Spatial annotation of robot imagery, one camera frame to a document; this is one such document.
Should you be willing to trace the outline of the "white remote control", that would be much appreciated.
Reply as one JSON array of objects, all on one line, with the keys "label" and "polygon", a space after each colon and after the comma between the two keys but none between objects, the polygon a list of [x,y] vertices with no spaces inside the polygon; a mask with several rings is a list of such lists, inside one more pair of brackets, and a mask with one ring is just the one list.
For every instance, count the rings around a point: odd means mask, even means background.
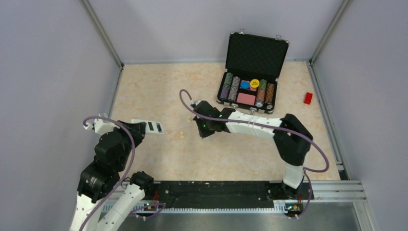
[{"label": "white remote control", "polygon": [[161,122],[158,121],[150,121],[150,120],[142,120],[142,119],[132,119],[131,123],[132,124],[137,124],[137,123],[146,123],[146,133],[154,133],[154,134],[163,134],[164,133],[164,127]]}]

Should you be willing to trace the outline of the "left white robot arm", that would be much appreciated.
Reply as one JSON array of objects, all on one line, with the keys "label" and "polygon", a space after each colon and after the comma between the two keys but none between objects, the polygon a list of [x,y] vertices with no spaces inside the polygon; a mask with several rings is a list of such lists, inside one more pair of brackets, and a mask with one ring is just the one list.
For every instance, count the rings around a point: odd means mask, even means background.
[{"label": "left white robot arm", "polygon": [[147,133],[162,133],[154,124],[136,119],[126,123],[102,116],[84,120],[84,129],[94,131],[100,138],[93,161],[80,174],[71,231],[116,231],[138,202],[152,197],[153,177],[136,172],[114,206],[100,218],[105,201],[125,180],[120,172],[129,173],[136,147]]}]

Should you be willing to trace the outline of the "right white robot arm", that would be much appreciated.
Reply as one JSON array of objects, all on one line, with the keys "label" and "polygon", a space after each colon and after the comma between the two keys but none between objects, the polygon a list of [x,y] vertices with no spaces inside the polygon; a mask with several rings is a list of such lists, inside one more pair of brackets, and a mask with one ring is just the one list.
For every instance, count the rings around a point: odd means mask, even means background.
[{"label": "right white robot arm", "polygon": [[273,140],[281,159],[285,162],[282,192],[295,198],[302,191],[303,165],[313,139],[305,126],[292,114],[283,118],[266,118],[249,115],[232,108],[218,110],[207,101],[198,100],[191,107],[196,113],[201,138],[215,132],[242,133],[262,139]]}]

